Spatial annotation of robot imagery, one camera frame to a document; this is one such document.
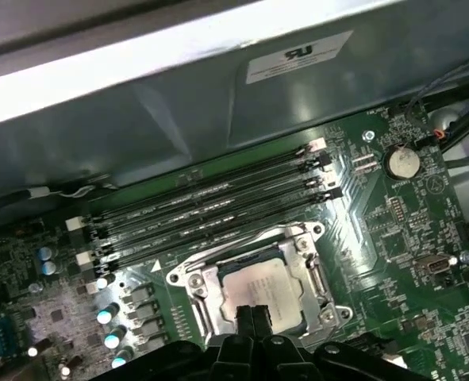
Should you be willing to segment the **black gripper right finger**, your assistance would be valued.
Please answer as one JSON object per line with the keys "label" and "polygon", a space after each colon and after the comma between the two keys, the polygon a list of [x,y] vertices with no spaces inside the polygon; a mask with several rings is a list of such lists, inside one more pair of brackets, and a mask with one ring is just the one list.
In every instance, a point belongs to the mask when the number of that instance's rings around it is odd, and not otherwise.
{"label": "black gripper right finger", "polygon": [[272,380],[426,380],[423,375],[381,356],[340,342],[307,352],[289,338],[273,334],[266,305],[254,307],[254,329]]}

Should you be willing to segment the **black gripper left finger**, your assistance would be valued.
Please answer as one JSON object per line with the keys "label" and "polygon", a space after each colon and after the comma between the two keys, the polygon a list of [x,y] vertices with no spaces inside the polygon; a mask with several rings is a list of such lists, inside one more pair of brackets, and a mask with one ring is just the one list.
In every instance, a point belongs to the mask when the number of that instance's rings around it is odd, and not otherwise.
{"label": "black gripper left finger", "polygon": [[236,308],[236,332],[202,349],[175,341],[111,371],[96,380],[250,380],[256,346],[255,313]]}

